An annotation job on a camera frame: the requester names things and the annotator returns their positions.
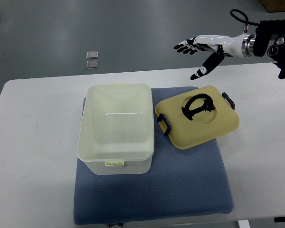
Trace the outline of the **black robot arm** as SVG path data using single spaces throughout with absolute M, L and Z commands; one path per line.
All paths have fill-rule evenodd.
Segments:
M 256 27 L 253 55 L 256 57 L 268 55 L 280 69 L 278 78 L 285 79 L 285 19 L 262 20 L 256 23 L 249 21 L 247 15 L 238 9 L 232 9 L 230 14 L 246 26 Z

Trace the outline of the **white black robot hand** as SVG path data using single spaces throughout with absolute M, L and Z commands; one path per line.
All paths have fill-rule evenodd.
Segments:
M 236 37 L 223 35 L 199 35 L 174 46 L 178 53 L 193 55 L 210 52 L 210 56 L 190 79 L 195 80 L 211 73 L 225 57 L 246 58 L 253 55 L 255 35 L 243 33 Z

